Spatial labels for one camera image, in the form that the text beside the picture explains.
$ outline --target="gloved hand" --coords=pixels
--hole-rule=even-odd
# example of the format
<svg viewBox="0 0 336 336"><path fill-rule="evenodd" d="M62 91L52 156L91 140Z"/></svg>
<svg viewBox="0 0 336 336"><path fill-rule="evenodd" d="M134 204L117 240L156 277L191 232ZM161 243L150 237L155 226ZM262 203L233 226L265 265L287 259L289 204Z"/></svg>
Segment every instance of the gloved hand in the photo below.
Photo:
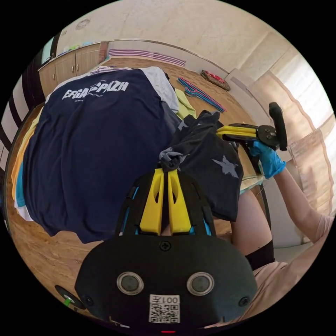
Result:
<svg viewBox="0 0 336 336"><path fill-rule="evenodd" d="M282 161L273 149L260 141L255 141L253 143L250 152L252 156L260 155L262 170L267 179L281 173L286 167L286 162Z"/></svg>

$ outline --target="yellow clothing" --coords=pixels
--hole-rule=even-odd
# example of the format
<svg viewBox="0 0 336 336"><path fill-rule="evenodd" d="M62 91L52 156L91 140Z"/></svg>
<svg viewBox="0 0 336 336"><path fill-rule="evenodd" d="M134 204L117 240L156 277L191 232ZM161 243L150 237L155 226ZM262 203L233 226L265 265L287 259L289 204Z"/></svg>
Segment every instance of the yellow clothing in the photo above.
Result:
<svg viewBox="0 0 336 336"><path fill-rule="evenodd" d="M16 156L15 164L14 164L12 174L11 174L12 183L13 183L13 186L12 186L13 200L15 200L16 181L17 181L19 170L20 170L20 167L21 167L21 164L22 164L22 161L23 161L23 155L25 154L25 150L27 148L27 145L29 143L30 138L34 134L35 128L36 128L37 124L39 123L40 115L41 115L42 110L43 110L43 107L41 108L41 111L40 111L39 115L31 123L31 126L30 126L29 130L27 131L27 133L25 134L25 136L22 140L21 146L19 148L19 151L17 153L17 156Z"/></svg>
<svg viewBox="0 0 336 336"><path fill-rule="evenodd" d="M188 99L183 91L175 89L178 101L178 112L176 115L183 120L186 116L191 114L195 119L197 119L195 109L190 105Z"/></svg>

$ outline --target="curtain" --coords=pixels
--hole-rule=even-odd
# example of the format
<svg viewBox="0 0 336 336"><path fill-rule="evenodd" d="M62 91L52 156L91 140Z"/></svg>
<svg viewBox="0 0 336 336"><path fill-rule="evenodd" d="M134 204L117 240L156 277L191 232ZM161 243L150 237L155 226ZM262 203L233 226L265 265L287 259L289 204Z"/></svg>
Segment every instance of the curtain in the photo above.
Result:
<svg viewBox="0 0 336 336"><path fill-rule="evenodd" d="M336 119L313 69L291 47L248 90L267 114L270 102L280 105L303 192L317 211L335 215Z"/></svg>

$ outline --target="screw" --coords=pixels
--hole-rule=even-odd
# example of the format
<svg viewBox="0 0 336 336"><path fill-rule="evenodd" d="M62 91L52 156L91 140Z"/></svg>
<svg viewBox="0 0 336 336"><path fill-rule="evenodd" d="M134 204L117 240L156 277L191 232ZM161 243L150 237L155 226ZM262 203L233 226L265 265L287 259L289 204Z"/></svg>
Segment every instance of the screw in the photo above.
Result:
<svg viewBox="0 0 336 336"><path fill-rule="evenodd" d="M88 306L93 306L93 300L90 297L87 296L85 302Z"/></svg>
<svg viewBox="0 0 336 336"><path fill-rule="evenodd" d="M239 301L239 306L244 307L250 302L250 298L248 296L244 296L243 298L240 299Z"/></svg>
<svg viewBox="0 0 336 336"><path fill-rule="evenodd" d="M162 251L168 251L168 250L170 250L170 248L172 247L172 245L170 244L170 242L168 242L168 241L162 241L161 243L160 243L160 249L162 250Z"/></svg>

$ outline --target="leg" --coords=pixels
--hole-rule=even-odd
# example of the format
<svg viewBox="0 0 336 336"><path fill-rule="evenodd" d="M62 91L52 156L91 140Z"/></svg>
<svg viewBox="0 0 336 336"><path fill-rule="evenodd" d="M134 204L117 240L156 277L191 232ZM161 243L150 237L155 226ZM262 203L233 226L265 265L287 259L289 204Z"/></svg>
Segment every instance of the leg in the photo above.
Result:
<svg viewBox="0 0 336 336"><path fill-rule="evenodd" d="M271 242L267 219L251 190L240 195L237 220L231 228L232 244L245 256Z"/></svg>

